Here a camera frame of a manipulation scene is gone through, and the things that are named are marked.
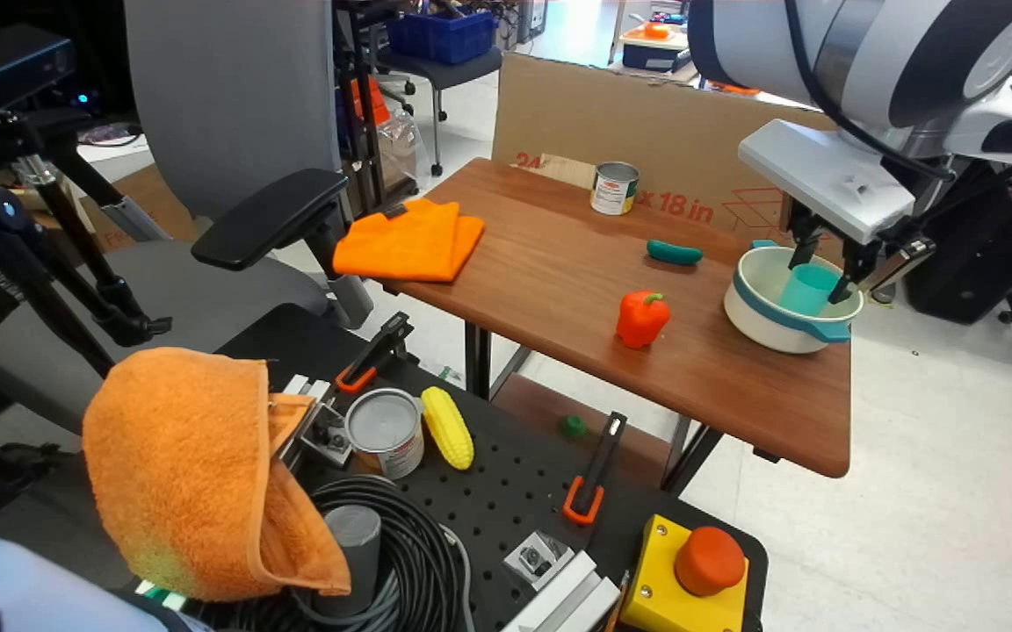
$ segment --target small red object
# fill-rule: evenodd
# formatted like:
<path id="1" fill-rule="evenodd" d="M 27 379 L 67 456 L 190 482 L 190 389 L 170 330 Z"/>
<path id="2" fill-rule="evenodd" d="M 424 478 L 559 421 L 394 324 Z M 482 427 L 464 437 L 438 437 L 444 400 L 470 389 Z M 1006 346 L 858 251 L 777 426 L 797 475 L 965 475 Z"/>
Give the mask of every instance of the small red object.
<path id="1" fill-rule="evenodd" d="M 596 524 L 608 488 L 603 488 L 603 484 L 595 488 L 587 510 L 577 512 L 574 504 L 577 504 L 577 493 L 579 493 L 579 491 L 584 491 L 584 475 L 574 478 L 571 493 L 565 493 L 565 502 L 564 502 L 564 515 L 565 515 L 574 525 L 587 529 L 587 525 Z"/>
<path id="2" fill-rule="evenodd" d="M 667 25 L 657 25 L 657 21 L 650 21 L 650 25 L 644 25 L 644 35 L 647 35 L 647 38 L 670 38 L 670 29 L 667 29 Z"/>
<path id="3" fill-rule="evenodd" d="M 676 557 L 676 575 L 690 593 L 710 596 L 746 578 L 746 564 L 746 551 L 728 529 L 695 525 Z"/>
<path id="4" fill-rule="evenodd" d="M 670 305 L 660 292 L 628 292 L 620 302 L 620 340 L 625 346 L 650 346 L 660 325 L 670 324 Z"/>
<path id="5" fill-rule="evenodd" d="M 341 389 L 341 393 L 362 393 L 369 382 L 376 379 L 376 364 L 369 364 L 354 382 L 348 382 L 346 379 L 346 371 L 336 371 L 336 379 L 335 379 L 335 386 Z"/>

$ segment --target black chair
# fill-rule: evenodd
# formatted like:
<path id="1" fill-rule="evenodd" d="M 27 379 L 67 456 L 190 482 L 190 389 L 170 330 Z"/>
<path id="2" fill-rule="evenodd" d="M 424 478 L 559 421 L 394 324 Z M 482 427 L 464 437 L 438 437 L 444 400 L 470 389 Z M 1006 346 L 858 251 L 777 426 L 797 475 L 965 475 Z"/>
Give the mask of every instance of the black chair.
<path id="1" fill-rule="evenodd" d="M 190 250 L 151 237 L 107 251 L 151 316 L 156 344 L 216 352 L 270 305 L 369 313 L 354 277 L 314 277 L 268 251 L 306 237 L 325 269 L 346 227 L 329 4 L 126 0 L 136 111 L 161 180 L 210 224 Z M 109 357 L 114 344 L 83 316 Z M 79 427 L 97 371 L 44 325 L 33 305 L 0 324 L 0 393 Z"/>
<path id="2" fill-rule="evenodd" d="M 394 48 L 381 48 L 376 59 L 386 71 L 414 72 L 414 77 L 424 77 L 432 85 L 432 152 L 437 152 L 432 175 L 444 175 L 444 161 L 438 161 L 438 121 L 446 118 L 444 91 L 458 87 L 458 85 L 468 85 L 468 81 L 478 81 L 486 72 L 496 72 L 503 65 L 503 53 L 490 48 L 486 55 L 468 59 L 461 65 L 397 55 Z"/>

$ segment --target black cable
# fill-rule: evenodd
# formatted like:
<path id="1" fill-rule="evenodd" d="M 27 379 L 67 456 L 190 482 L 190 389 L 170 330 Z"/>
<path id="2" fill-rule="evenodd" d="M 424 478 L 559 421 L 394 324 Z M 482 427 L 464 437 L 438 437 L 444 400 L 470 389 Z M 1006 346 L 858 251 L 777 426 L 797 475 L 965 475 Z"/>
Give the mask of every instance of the black cable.
<path id="1" fill-rule="evenodd" d="M 954 199 L 947 199 L 947 203 L 940 203 L 940 206 L 929 206 L 929 211 L 931 211 L 931 215 L 947 215 L 947 211 L 954 211 L 954 206 L 974 203 L 976 195 L 984 195 L 984 191 L 991 191 L 991 189 L 999 189 L 999 187 L 1006 187 L 1006 181 L 1012 181 L 1012 163 L 1001 167 L 1001 172 L 993 172 L 993 180 L 984 180 L 981 187 L 965 189 L 964 195 L 954 195 Z"/>
<path id="2" fill-rule="evenodd" d="M 314 491 L 329 512 L 336 504 L 369 504 L 383 519 L 381 560 L 397 575 L 394 629 L 446 632 L 468 629 L 464 560 L 444 525 L 410 504 L 390 482 L 346 478 Z"/>
<path id="3" fill-rule="evenodd" d="M 292 589 L 292 600 L 300 606 L 302 616 L 327 625 L 327 629 L 374 629 L 383 620 L 394 620 L 397 610 L 397 575 L 390 571 L 386 584 L 381 585 L 381 593 L 374 596 L 374 602 L 352 616 L 329 616 L 325 610 L 318 610 L 314 593 L 306 589 Z"/>
<path id="4" fill-rule="evenodd" d="M 923 161 L 913 161 L 899 152 L 892 152 L 890 142 L 876 139 L 867 128 L 862 128 L 854 118 L 844 117 L 844 110 L 828 98 L 828 91 L 818 85 L 818 77 L 811 72 L 811 63 L 808 63 L 808 45 L 801 41 L 801 18 L 797 18 L 797 0 L 783 0 L 786 7 L 786 31 L 791 31 L 791 53 L 794 53 L 794 65 L 797 65 L 797 77 L 801 85 L 811 91 L 814 104 L 837 121 L 844 125 L 851 136 L 858 136 L 862 142 L 876 147 L 878 154 L 886 154 L 890 161 L 910 167 L 910 172 L 920 172 L 920 175 L 931 175 L 931 180 L 947 180 L 954 181 L 956 172 L 947 172 L 947 167 L 931 167 Z"/>

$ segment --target cup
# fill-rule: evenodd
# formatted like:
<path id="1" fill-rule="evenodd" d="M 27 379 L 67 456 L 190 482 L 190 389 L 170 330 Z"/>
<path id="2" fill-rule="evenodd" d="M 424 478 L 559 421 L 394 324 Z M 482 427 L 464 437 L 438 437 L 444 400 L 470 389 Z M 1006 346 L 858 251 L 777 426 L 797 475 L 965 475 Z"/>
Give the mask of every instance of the cup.
<path id="1" fill-rule="evenodd" d="M 408 478 L 424 456 L 422 404 L 394 386 L 362 393 L 346 413 L 346 431 L 367 470 L 383 478 Z"/>
<path id="2" fill-rule="evenodd" d="M 797 263 L 783 284 L 781 305 L 791 313 L 814 316 L 828 305 L 837 269 L 818 263 Z"/>
<path id="3" fill-rule="evenodd" d="M 314 600 L 314 606 L 327 616 L 354 616 L 376 596 L 383 524 L 381 512 L 369 504 L 335 504 L 325 519 L 336 547 L 346 551 L 346 560 L 352 564 L 352 593 Z"/>
<path id="4" fill-rule="evenodd" d="M 637 203 L 640 167 L 628 161 L 603 161 L 591 181 L 591 206 L 596 215 L 625 215 Z"/>

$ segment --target yellow box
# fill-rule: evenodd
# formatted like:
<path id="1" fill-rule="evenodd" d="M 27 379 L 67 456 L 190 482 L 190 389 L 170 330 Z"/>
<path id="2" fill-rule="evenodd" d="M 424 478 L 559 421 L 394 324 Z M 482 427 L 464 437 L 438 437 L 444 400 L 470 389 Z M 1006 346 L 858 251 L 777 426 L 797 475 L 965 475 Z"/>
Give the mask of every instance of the yellow box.
<path id="1" fill-rule="evenodd" d="M 687 539 L 690 529 L 683 524 L 650 515 L 620 620 L 650 632 L 742 632 L 748 564 L 742 584 L 710 596 L 691 596 L 676 578 L 676 557 Z"/>

